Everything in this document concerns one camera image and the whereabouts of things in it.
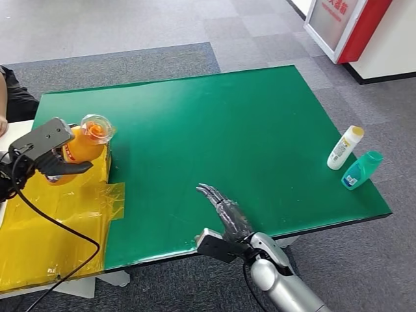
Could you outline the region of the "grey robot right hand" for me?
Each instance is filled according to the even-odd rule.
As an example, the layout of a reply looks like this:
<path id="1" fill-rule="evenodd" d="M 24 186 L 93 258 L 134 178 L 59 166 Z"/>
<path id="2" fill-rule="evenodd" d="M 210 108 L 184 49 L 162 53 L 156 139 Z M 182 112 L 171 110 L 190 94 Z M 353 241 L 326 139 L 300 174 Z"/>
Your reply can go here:
<path id="1" fill-rule="evenodd" d="M 236 201 L 230 200 L 211 185 L 199 183 L 196 190 L 205 195 L 215 208 L 223 224 L 223 237 L 226 241 L 242 242 L 254 232 L 252 226 Z"/>

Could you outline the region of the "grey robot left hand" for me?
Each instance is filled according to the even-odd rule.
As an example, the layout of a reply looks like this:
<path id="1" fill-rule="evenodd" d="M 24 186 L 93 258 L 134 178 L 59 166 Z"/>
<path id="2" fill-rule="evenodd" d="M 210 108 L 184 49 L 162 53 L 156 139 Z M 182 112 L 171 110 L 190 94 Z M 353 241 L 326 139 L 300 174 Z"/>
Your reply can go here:
<path id="1" fill-rule="evenodd" d="M 83 174 L 93 166 L 91 161 L 66 162 L 62 155 L 57 153 L 54 149 L 39 157 L 34 164 L 40 173 L 48 177 Z"/>

